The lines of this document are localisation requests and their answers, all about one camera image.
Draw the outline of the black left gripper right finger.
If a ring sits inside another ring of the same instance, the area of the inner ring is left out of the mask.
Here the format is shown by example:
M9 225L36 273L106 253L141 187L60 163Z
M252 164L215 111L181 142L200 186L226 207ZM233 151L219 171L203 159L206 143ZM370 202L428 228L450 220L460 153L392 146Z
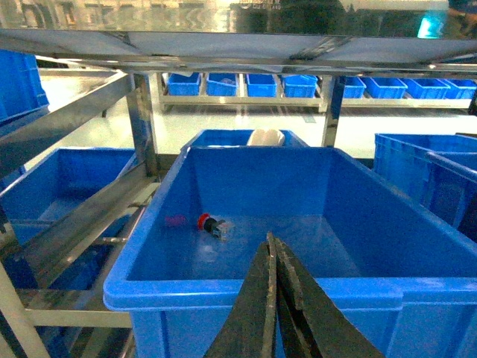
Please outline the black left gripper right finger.
M287 357L383 357L336 307L306 267L279 238L278 315Z

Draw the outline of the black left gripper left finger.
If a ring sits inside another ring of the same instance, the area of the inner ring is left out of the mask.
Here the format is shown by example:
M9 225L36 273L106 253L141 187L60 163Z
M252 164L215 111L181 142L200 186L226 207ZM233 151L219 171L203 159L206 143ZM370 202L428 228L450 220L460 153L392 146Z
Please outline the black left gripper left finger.
M277 249L267 233L230 314L206 357L274 357L277 325Z

